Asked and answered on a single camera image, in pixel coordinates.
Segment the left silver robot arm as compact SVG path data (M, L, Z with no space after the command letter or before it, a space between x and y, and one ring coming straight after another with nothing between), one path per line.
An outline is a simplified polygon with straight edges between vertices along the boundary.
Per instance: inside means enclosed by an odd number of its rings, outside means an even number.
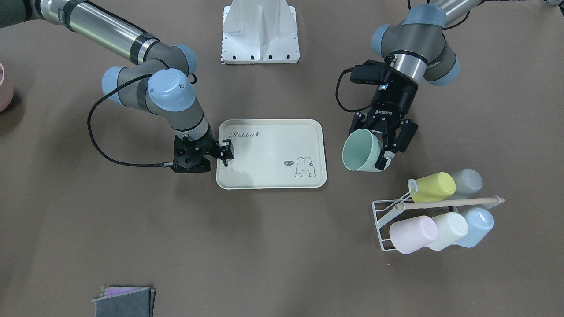
M406 118L422 80L447 85L459 74L460 62L444 30L453 20L480 5L479 0L432 0L413 6L405 19L378 27L372 49L382 62L367 60L346 70L355 84L376 85L368 113L355 111L350 132L367 129L382 136L375 167L379 170L407 150L417 124Z

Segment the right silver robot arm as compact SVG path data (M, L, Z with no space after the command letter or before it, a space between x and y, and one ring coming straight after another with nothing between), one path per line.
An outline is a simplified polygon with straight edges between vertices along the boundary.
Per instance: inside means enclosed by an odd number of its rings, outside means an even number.
M230 139L213 134L196 97L197 59L186 45L168 46L153 34L89 0L3 0L1 26L42 19L63 25L130 60L133 67L111 67L101 81L107 99L167 119L175 131L174 159L153 164L176 173L210 171L208 156L224 165L234 158Z

